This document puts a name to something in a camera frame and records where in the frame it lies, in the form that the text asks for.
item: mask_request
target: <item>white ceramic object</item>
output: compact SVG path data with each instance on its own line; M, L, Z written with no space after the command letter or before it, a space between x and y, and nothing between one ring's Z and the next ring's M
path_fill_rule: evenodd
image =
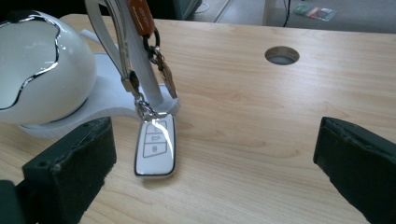
M40 124L83 105L95 83L95 59L85 40L50 15L0 23L0 121Z

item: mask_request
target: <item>key fob button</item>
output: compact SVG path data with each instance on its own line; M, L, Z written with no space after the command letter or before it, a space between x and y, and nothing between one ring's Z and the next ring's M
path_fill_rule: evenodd
M148 133L145 143L166 143L166 138L163 133Z
M153 157L163 153L166 153L166 143L145 144L143 157L144 158Z

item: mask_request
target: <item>white stand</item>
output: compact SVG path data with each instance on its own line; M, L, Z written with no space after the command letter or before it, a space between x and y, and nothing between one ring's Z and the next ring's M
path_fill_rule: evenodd
M100 42L119 72L122 73L123 70L120 50L126 50L130 60L129 65L131 65L131 67L136 71L136 75L140 81L140 86L146 93L146 101L150 102L150 104L154 106L162 104L163 98L157 79L152 70L148 54L143 47L142 36L137 32L132 20L127 1L85 0L85 4L93 30L96 32ZM107 7L113 23L115 24L119 45L121 47L121 44L125 44L127 46L126 49L116 48L103 20L99 5Z
M115 116L139 118L134 108L134 97L125 91L120 82L120 73L105 53L96 53L97 78L86 102L73 114L53 122L20 126L26 133L36 137L60 138L78 125L92 119ZM163 84L160 85L163 102L152 105L157 112L175 115L180 108L178 99L172 99Z

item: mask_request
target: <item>key ring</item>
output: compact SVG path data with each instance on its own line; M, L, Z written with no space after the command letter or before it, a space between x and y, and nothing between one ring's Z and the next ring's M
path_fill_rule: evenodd
M136 108L137 115L142 120L146 120L147 117L156 118L159 115L145 100L145 96L141 92L139 92L139 97L134 98L134 107Z
M145 50L148 53L149 60L152 63L157 64L157 60L154 59L154 55L157 57L162 57L160 53L160 45L161 45L160 32L158 32L157 28L155 28L154 30L154 36L155 36L155 46L149 45L149 38L147 36L143 36L143 46L145 47Z

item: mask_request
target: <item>small card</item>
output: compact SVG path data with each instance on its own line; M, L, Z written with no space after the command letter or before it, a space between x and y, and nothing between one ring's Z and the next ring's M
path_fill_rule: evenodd
M335 15L336 11L325 7L310 7L305 4L299 4L293 10L293 13L320 21L329 21Z

